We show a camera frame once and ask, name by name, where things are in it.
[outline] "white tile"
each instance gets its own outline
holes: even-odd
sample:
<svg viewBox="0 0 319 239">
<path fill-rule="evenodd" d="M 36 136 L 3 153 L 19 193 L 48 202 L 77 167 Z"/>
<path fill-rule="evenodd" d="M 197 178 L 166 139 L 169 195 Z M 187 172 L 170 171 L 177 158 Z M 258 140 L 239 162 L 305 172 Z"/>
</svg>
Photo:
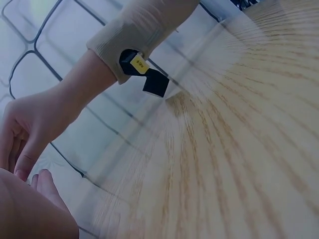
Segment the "white tile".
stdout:
<svg viewBox="0 0 319 239">
<path fill-rule="evenodd" d="M 25 51 L 25 44 L 1 18 L 0 35 L 0 81 L 7 85 L 15 62 Z"/>
<path fill-rule="evenodd" d="M 0 0 L 0 10 L 6 5 L 10 0 Z"/>
<path fill-rule="evenodd" d="M 57 0 L 13 0 L 4 9 L 19 32 L 32 41 Z"/>
<path fill-rule="evenodd" d="M 88 106 L 93 110 L 107 125 L 120 132 L 131 119 L 120 107 L 105 97 L 105 93 L 96 97 Z"/>
<path fill-rule="evenodd" d="M 52 16 L 43 34 L 46 34 L 48 44 L 54 45 L 72 62 L 76 62 L 87 50 L 86 42 L 101 28 L 102 25 L 80 5 L 74 1 L 66 1 L 58 9 L 58 13 Z M 47 61 L 54 61 L 52 57 L 54 55 L 48 55 Z"/>
<path fill-rule="evenodd" d="M 80 232 L 80 239 L 96 239 L 97 237 L 92 235 L 91 233 L 85 232 L 82 229 L 79 230 Z"/>
<path fill-rule="evenodd" d="M 143 92 L 145 77 L 131 77 L 125 84 L 115 83 L 105 92 L 116 100 L 120 105 L 134 114 L 140 104 L 150 97 Z"/>
<path fill-rule="evenodd" d="M 87 171 L 116 136 L 88 109 L 84 109 L 53 143 L 77 168 Z"/>
<path fill-rule="evenodd" d="M 18 64 L 11 81 L 12 93 L 20 98 L 47 90 L 59 81 L 34 53 Z"/>
<path fill-rule="evenodd" d="M 110 22 L 120 12 L 120 8 L 108 0 L 82 0 L 80 2 L 93 10 L 104 22 Z"/>
<path fill-rule="evenodd" d="M 79 185 L 82 179 L 81 175 L 76 172 L 50 144 L 35 164 L 28 181 L 30 182 L 32 176 L 39 173 L 41 169 L 48 169 L 52 173 L 54 184 L 61 198 L 68 204 L 70 192 Z"/>
<path fill-rule="evenodd" d="M 198 46 L 208 32 L 217 24 L 200 6 L 151 54 L 150 58 L 169 75 L 187 62 L 187 55 Z"/>
</svg>

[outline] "beige sleeve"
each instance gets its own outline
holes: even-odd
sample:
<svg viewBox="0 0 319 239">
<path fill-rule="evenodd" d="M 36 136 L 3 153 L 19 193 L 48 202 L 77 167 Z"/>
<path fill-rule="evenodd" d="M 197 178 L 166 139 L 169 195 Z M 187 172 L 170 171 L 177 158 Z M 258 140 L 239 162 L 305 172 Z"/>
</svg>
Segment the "beige sleeve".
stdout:
<svg viewBox="0 0 319 239">
<path fill-rule="evenodd" d="M 119 65 L 121 53 L 134 49 L 148 59 L 151 52 L 192 14 L 199 2 L 131 0 L 117 18 L 88 41 L 87 47 L 110 67 L 122 84 L 129 76 Z"/>
</svg>

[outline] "wood grain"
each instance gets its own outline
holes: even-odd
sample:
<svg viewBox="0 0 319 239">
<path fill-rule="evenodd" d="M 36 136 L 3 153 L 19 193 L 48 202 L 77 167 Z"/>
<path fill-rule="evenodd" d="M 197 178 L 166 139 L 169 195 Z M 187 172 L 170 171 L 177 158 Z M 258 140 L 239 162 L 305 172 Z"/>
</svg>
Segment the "wood grain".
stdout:
<svg viewBox="0 0 319 239">
<path fill-rule="evenodd" d="M 265 0 L 245 13 L 185 56 L 179 93 L 88 171 L 106 192 L 94 234 L 319 238 L 319 3 Z M 79 185 L 71 211 L 87 213 L 93 194 Z"/>
</svg>

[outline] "finger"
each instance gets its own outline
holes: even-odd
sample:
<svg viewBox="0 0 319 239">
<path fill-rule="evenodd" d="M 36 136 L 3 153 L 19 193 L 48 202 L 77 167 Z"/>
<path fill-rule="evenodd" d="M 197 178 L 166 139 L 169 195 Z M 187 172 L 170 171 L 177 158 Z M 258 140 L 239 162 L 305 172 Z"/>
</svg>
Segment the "finger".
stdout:
<svg viewBox="0 0 319 239">
<path fill-rule="evenodd" d="M 15 167 L 15 163 L 16 163 L 16 155 L 19 151 L 20 144 L 21 144 L 21 140 L 15 137 L 13 139 L 12 149 L 11 149 L 11 152 L 9 154 L 9 161 L 8 161 L 8 165 L 9 165 L 8 170 L 11 173 L 13 173 L 13 171 L 14 171 L 14 167 Z"/>
<path fill-rule="evenodd" d="M 21 140 L 19 150 L 18 150 L 18 152 L 15 155 L 15 165 L 16 165 L 16 162 L 18 161 L 18 158 L 20 157 L 21 152 L 24 149 L 25 145 L 26 145 L 26 141 L 25 140 Z"/>
<path fill-rule="evenodd" d="M 36 134 L 30 135 L 16 162 L 14 174 L 25 182 L 46 146 L 41 137 Z"/>
<path fill-rule="evenodd" d="M 13 146 L 13 131 L 8 120 L 0 128 L 0 168 L 9 170 L 9 155 Z"/>
<path fill-rule="evenodd" d="M 38 174 L 34 174 L 34 176 L 32 177 L 32 181 L 31 181 L 31 187 L 36 190 L 36 187 L 38 185 L 38 179 L 39 179 L 39 175 Z"/>
<path fill-rule="evenodd" d="M 69 212 L 67 206 L 60 197 L 56 186 L 54 185 L 52 174 L 47 169 L 42 169 L 39 172 L 37 191 L 57 207 Z"/>
</svg>

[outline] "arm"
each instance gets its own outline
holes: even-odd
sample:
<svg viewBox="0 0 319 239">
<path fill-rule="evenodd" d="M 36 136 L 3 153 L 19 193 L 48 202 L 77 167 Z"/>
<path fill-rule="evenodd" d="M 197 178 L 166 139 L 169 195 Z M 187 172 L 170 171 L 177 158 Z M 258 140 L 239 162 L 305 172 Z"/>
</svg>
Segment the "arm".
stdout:
<svg viewBox="0 0 319 239">
<path fill-rule="evenodd" d="M 119 58 L 123 50 L 135 49 L 147 59 L 195 10 L 199 0 L 132 0 L 119 16 L 88 43 L 88 52 L 62 81 L 71 101 L 84 107 L 116 81 L 123 84 Z"/>
<path fill-rule="evenodd" d="M 151 52 L 195 10 L 199 0 L 131 0 L 88 43 L 88 51 L 54 88 L 7 105 L 0 127 L 0 168 L 26 180 L 45 147 L 116 81 L 123 50 Z"/>
</svg>

